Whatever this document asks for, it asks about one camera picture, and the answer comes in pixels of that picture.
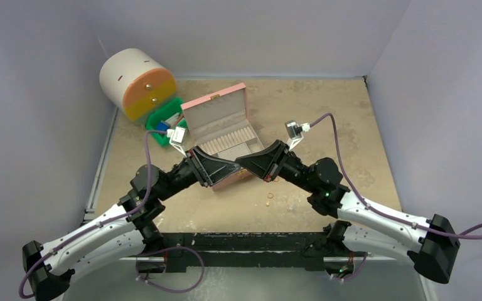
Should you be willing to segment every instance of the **gray wall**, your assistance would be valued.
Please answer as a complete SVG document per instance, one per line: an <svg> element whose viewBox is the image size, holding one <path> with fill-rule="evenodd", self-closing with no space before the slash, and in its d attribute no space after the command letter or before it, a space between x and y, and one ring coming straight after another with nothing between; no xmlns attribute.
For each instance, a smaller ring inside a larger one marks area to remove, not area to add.
<svg viewBox="0 0 482 301"><path fill-rule="evenodd" d="M410 0L83 0L108 54L177 76L366 75Z"/></svg>
<svg viewBox="0 0 482 301"><path fill-rule="evenodd" d="M411 2L370 95L406 211L482 222L482 0ZM482 300L482 241L463 241L440 300Z"/></svg>
<svg viewBox="0 0 482 301"><path fill-rule="evenodd" d="M23 244L80 222L114 111L105 60L76 1L0 1L0 300L19 299Z"/></svg>

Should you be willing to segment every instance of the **blue object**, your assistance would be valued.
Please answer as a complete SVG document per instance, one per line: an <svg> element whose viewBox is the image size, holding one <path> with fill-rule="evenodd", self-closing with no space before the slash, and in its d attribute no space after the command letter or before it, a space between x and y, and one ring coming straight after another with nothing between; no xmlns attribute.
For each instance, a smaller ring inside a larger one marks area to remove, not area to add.
<svg viewBox="0 0 482 301"><path fill-rule="evenodd" d="M168 130L168 129L169 129L169 125L164 121L160 121L156 126L156 130Z"/></svg>

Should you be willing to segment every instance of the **beige table surface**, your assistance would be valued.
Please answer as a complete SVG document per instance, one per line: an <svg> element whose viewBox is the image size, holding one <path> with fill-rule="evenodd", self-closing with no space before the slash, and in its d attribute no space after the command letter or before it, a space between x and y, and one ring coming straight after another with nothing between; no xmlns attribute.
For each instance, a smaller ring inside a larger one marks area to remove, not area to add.
<svg viewBox="0 0 482 301"><path fill-rule="evenodd" d="M240 82L247 85L250 121L265 147L276 139L287 141L284 122L313 122L323 113L332 112L345 169L361 194L400 210L362 79L179 80L178 95L189 101ZM122 114L112 139L96 214L107 210L130 190L129 181L146 162L144 130ZM191 139L186 141L190 147ZM172 147L161 148L153 139L149 144L153 164L161 169L170 170L182 160ZM308 132L294 151L305 165L322 157L336 160L330 119ZM274 197L267 198L268 193ZM163 232L321 231L334 219L315 212L306 201L308 195L283 179L266 183L250 177L217 192L194 184L166 200L166 210L154 221Z"/></svg>

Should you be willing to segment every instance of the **white cylindrical container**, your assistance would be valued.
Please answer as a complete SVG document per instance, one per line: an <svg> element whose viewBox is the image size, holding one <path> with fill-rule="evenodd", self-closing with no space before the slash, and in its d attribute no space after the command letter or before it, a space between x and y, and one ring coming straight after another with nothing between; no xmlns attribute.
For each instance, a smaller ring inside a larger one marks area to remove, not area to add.
<svg viewBox="0 0 482 301"><path fill-rule="evenodd" d="M135 48L110 57L100 69L99 82L108 98L139 123L176 94L171 72Z"/></svg>

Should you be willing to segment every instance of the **box lid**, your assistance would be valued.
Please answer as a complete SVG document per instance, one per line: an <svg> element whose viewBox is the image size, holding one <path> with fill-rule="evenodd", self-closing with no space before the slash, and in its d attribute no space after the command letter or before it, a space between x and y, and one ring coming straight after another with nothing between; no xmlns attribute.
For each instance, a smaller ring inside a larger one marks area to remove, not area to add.
<svg viewBox="0 0 482 301"><path fill-rule="evenodd" d="M248 119L247 86L235 86L210 93L181 105L195 140Z"/></svg>

